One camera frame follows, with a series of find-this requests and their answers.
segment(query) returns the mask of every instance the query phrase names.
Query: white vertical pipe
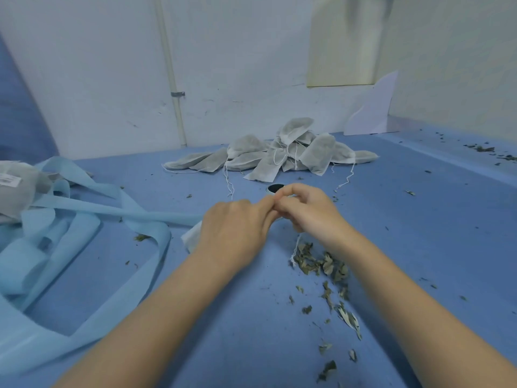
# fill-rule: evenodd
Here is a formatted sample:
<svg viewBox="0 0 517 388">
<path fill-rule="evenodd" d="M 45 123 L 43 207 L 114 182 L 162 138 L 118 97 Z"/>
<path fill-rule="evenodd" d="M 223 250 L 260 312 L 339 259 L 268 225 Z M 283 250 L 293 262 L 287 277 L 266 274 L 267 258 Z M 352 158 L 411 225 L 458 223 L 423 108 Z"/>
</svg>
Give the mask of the white vertical pipe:
<svg viewBox="0 0 517 388">
<path fill-rule="evenodd" d="M 169 89 L 171 92 L 177 92 L 176 79 L 174 78 L 174 69 L 172 67 L 171 50 L 169 48 L 169 40 L 167 39 L 167 30 L 165 28 L 165 20 L 163 18 L 163 7 L 161 0 L 153 0 L 156 10 L 156 19 L 158 20 L 158 29 L 160 30 L 160 41 L 162 44 L 163 55 L 165 56 L 165 67 L 167 69 L 167 77 L 169 79 Z M 183 127 L 183 118 L 181 117 L 181 108 L 179 107 L 179 98 L 172 97 L 174 113 L 176 114 L 176 125 L 178 127 L 179 141 L 182 147 L 187 147 L 187 137 Z"/>
</svg>

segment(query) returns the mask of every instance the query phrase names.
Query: person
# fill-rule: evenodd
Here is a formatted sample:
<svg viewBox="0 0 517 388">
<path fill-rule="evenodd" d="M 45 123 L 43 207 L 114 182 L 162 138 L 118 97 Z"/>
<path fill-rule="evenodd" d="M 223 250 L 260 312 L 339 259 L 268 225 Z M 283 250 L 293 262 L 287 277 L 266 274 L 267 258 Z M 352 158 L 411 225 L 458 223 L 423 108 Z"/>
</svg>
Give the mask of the person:
<svg viewBox="0 0 517 388">
<path fill-rule="evenodd" d="M 348 264 L 424 388 L 517 386 L 515 367 L 347 223 L 321 189 L 294 183 L 256 204 L 210 208 L 194 253 L 55 388 L 154 386 L 198 316 L 258 254 L 280 216 Z"/>
</svg>

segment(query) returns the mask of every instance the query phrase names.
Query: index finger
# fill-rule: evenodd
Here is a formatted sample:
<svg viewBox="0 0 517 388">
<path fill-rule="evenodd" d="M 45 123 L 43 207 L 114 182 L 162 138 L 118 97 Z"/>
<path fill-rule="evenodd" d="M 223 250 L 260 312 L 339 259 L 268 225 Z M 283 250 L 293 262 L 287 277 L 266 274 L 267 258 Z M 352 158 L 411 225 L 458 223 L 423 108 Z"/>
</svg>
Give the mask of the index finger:
<svg viewBox="0 0 517 388">
<path fill-rule="evenodd" d="M 264 198 L 262 198 L 261 201 L 254 204 L 254 206 L 256 207 L 260 216 L 263 218 L 266 217 L 267 213 L 269 211 L 271 211 L 271 208 L 273 208 L 274 205 L 275 205 L 275 199 L 271 195 L 265 196 Z"/>
<path fill-rule="evenodd" d="M 305 185 L 304 183 L 290 183 L 279 189 L 275 193 L 275 200 L 280 200 L 284 196 L 298 195 L 303 200 L 307 200 L 314 187 Z"/>
</svg>

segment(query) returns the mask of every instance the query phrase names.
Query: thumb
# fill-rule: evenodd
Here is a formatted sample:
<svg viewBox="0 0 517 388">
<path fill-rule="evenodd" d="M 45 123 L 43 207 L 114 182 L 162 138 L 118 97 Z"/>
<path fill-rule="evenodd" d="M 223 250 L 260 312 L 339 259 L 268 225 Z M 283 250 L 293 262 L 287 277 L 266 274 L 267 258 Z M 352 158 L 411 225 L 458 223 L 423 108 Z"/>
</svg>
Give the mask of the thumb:
<svg viewBox="0 0 517 388">
<path fill-rule="evenodd" d="M 301 224 L 308 207 L 295 197 L 282 197 L 275 202 L 275 209 L 281 213 L 289 214 L 295 221 Z"/>
</svg>

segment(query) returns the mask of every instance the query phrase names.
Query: barcode sticker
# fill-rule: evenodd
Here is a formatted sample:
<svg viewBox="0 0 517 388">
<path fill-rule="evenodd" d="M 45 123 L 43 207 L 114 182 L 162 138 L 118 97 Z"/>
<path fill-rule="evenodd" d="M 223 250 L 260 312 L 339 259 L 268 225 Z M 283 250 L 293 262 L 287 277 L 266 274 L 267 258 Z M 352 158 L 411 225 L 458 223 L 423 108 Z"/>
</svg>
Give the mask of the barcode sticker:
<svg viewBox="0 0 517 388">
<path fill-rule="evenodd" d="M 0 173 L 0 185 L 16 188 L 20 184 L 20 181 L 22 181 L 20 177 L 6 173 Z"/>
</svg>

